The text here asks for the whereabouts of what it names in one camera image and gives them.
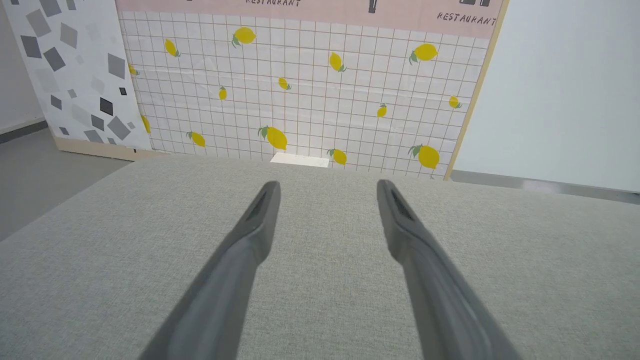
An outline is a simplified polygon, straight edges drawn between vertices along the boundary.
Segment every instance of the gray floor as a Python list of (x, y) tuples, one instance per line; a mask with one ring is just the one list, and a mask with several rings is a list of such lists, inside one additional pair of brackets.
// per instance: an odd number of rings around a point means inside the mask
[[(57, 150), (48, 129), (0, 144), (0, 241), (128, 161)], [(454, 171), (454, 181), (640, 204), (612, 190)]]
[(59, 151), (49, 129), (0, 144), (0, 241), (128, 163)]

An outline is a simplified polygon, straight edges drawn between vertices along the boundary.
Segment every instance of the gray fabric surface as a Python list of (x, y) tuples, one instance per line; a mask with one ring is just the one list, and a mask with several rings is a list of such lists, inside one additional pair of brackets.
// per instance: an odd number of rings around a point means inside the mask
[[(0, 357), (136, 357), (268, 180), (282, 185), (240, 358), (416, 358), (380, 174), (163, 156), (0, 242)], [(390, 177), (525, 358), (640, 357), (640, 208)]]

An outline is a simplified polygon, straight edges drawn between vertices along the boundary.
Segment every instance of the grid pattern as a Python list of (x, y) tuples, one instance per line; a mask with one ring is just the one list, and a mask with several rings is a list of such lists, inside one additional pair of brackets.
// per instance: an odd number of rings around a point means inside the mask
[[(256, 39), (233, 47), (241, 26)], [(258, 135), (285, 133), (286, 152), (328, 158), (340, 149), (347, 164), (330, 167), (443, 179), (486, 56), (487, 39), (419, 31), (224, 15), (123, 12), (121, 27), (141, 112), (154, 149), (268, 161), (275, 151)], [(168, 38), (180, 51), (168, 54)], [(438, 50), (410, 65), (418, 46)], [(347, 67), (329, 65), (337, 53)], [(292, 86), (284, 90), (278, 79)], [(220, 100), (220, 86), (227, 98)], [(456, 96), (460, 108), (449, 105)], [(377, 117), (380, 104), (387, 114)], [(205, 138), (194, 146), (186, 132)], [(436, 169), (409, 149), (440, 153)]]

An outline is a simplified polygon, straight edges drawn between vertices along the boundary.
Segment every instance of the lemon print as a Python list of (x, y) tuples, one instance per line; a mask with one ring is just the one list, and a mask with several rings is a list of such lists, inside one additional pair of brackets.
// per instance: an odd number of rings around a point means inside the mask
[(243, 26), (234, 33), (234, 37), (231, 39), (231, 45), (236, 47), (236, 45), (240, 45), (240, 43), (250, 44), (254, 39), (255, 34), (253, 33), (253, 30)]
[(164, 40), (164, 48), (166, 49), (167, 53), (171, 54), (171, 56), (175, 56), (176, 58), (180, 56), (180, 51), (178, 51), (178, 49), (175, 48), (175, 45), (171, 40), (169, 39)]
[(147, 120), (147, 117), (140, 114), (140, 117), (142, 118), (142, 123), (144, 123), (145, 125), (145, 129), (147, 130), (147, 133), (151, 133), (151, 126), (149, 126), (149, 120)]
[(262, 136), (262, 138), (267, 138), (271, 146), (280, 150), (287, 150), (287, 137), (284, 136), (282, 131), (276, 129), (275, 127), (261, 127), (258, 129), (258, 135)]
[(462, 107), (462, 104), (460, 104), (460, 102), (458, 101), (458, 98), (455, 96), (452, 96), (449, 99), (449, 105), (451, 105), (451, 107), (454, 109), (460, 109)]
[(133, 65), (129, 64), (129, 72), (131, 75), (140, 75), (140, 73), (133, 67)]
[(340, 55), (336, 53), (331, 53), (331, 56), (329, 56), (329, 65), (337, 72), (344, 72), (347, 69), (344, 67)]
[(329, 156), (333, 156), (333, 160), (340, 165), (344, 165), (347, 163), (347, 154), (345, 154), (341, 150), (331, 149), (326, 153), (329, 154)]
[(440, 162), (440, 155), (436, 149), (430, 146), (416, 145), (409, 149), (409, 152), (413, 152), (413, 157), (418, 155), (418, 160), (423, 167), (436, 168), (438, 162)]
[(192, 139), (193, 143), (196, 144), (197, 146), (204, 147), (204, 138), (202, 137), (202, 135), (198, 133), (194, 133), (193, 131), (190, 131), (187, 133), (187, 136), (190, 139)]
[(431, 44), (422, 44), (413, 50), (411, 56), (409, 56), (409, 64), (413, 65), (413, 62), (418, 62), (418, 59), (422, 61), (428, 61), (435, 58), (438, 55), (436, 47)]
[(378, 117), (384, 117), (387, 114), (387, 105), (380, 104), (380, 109), (378, 109)]
[(287, 84), (287, 80), (285, 78), (278, 79), (278, 84), (284, 90), (291, 90), (291, 85)]

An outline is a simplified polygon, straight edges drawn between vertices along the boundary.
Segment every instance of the gray square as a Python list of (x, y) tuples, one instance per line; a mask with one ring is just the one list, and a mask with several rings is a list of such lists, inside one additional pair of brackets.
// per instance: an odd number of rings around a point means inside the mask
[(58, 50), (56, 50), (55, 47), (50, 48), (49, 50), (45, 51), (42, 54), (44, 55), (45, 59), (47, 59), (47, 61), (49, 62), (49, 65), (51, 66), (51, 70), (53, 71), (60, 70), (66, 65), (65, 61), (62, 60), (62, 56), (60, 56), (60, 53), (58, 52)]
[(71, 116), (73, 116), (80, 124), (91, 126), (91, 114), (76, 104), (71, 106)]
[(91, 125), (93, 125), (93, 127), (97, 129), (104, 131), (104, 120), (95, 115), (91, 115)]
[(87, 130), (84, 132), (84, 134), (86, 135), (86, 138), (91, 142), (104, 143), (102, 141), (102, 138), (100, 137), (100, 134), (98, 134), (96, 130)]
[(100, 31), (98, 31), (98, 26), (96, 26), (95, 23), (87, 25), (86, 32), (89, 33), (89, 38), (91, 39), (91, 41), (100, 40)]
[(27, 14), (27, 21), (33, 32), (36, 33), (37, 37), (41, 37), (42, 35), (46, 35), (51, 32), (51, 28), (47, 23), (47, 19), (44, 18), (40, 9)]
[(64, 22), (61, 22), (60, 41), (75, 49), (78, 43), (78, 32), (71, 26), (65, 24)]
[(40, 0), (40, 4), (47, 17), (52, 17), (62, 12), (60, 5), (58, 5), (58, 0)]
[(108, 54), (109, 73), (124, 79), (125, 61), (115, 55)]
[(22, 46), (24, 46), (24, 52), (27, 54), (28, 58), (42, 59), (37, 37), (25, 37), (24, 35), (21, 35), (20, 39), (22, 39)]
[(127, 127), (118, 119), (118, 117), (114, 117), (113, 120), (107, 125), (108, 128), (113, 132), (115, 136), (117, 136), (120, 140), (124, 140), (131, 133), (131, 130), (127, 129)]
[(91, 79), (91, 88), (98, 92), (98, 94), (102, 95), (104, 92), (104, 82), (95, 76)]
[(62, 100), (60, 100), (59, 98), (51, 95), (51, 105), (53, 105), (54, 107), (62, 110)]
[(40, 82), (40, 86), (42, 86), (42, 91), (44, 92), (56, 92), (60, 91), (58, 88), (58, 82), (56, 81), (55, 76), (53, 76), (53, 71), (51, 69), (38, 69), (36, 72), (36, 78), (38, 78)]

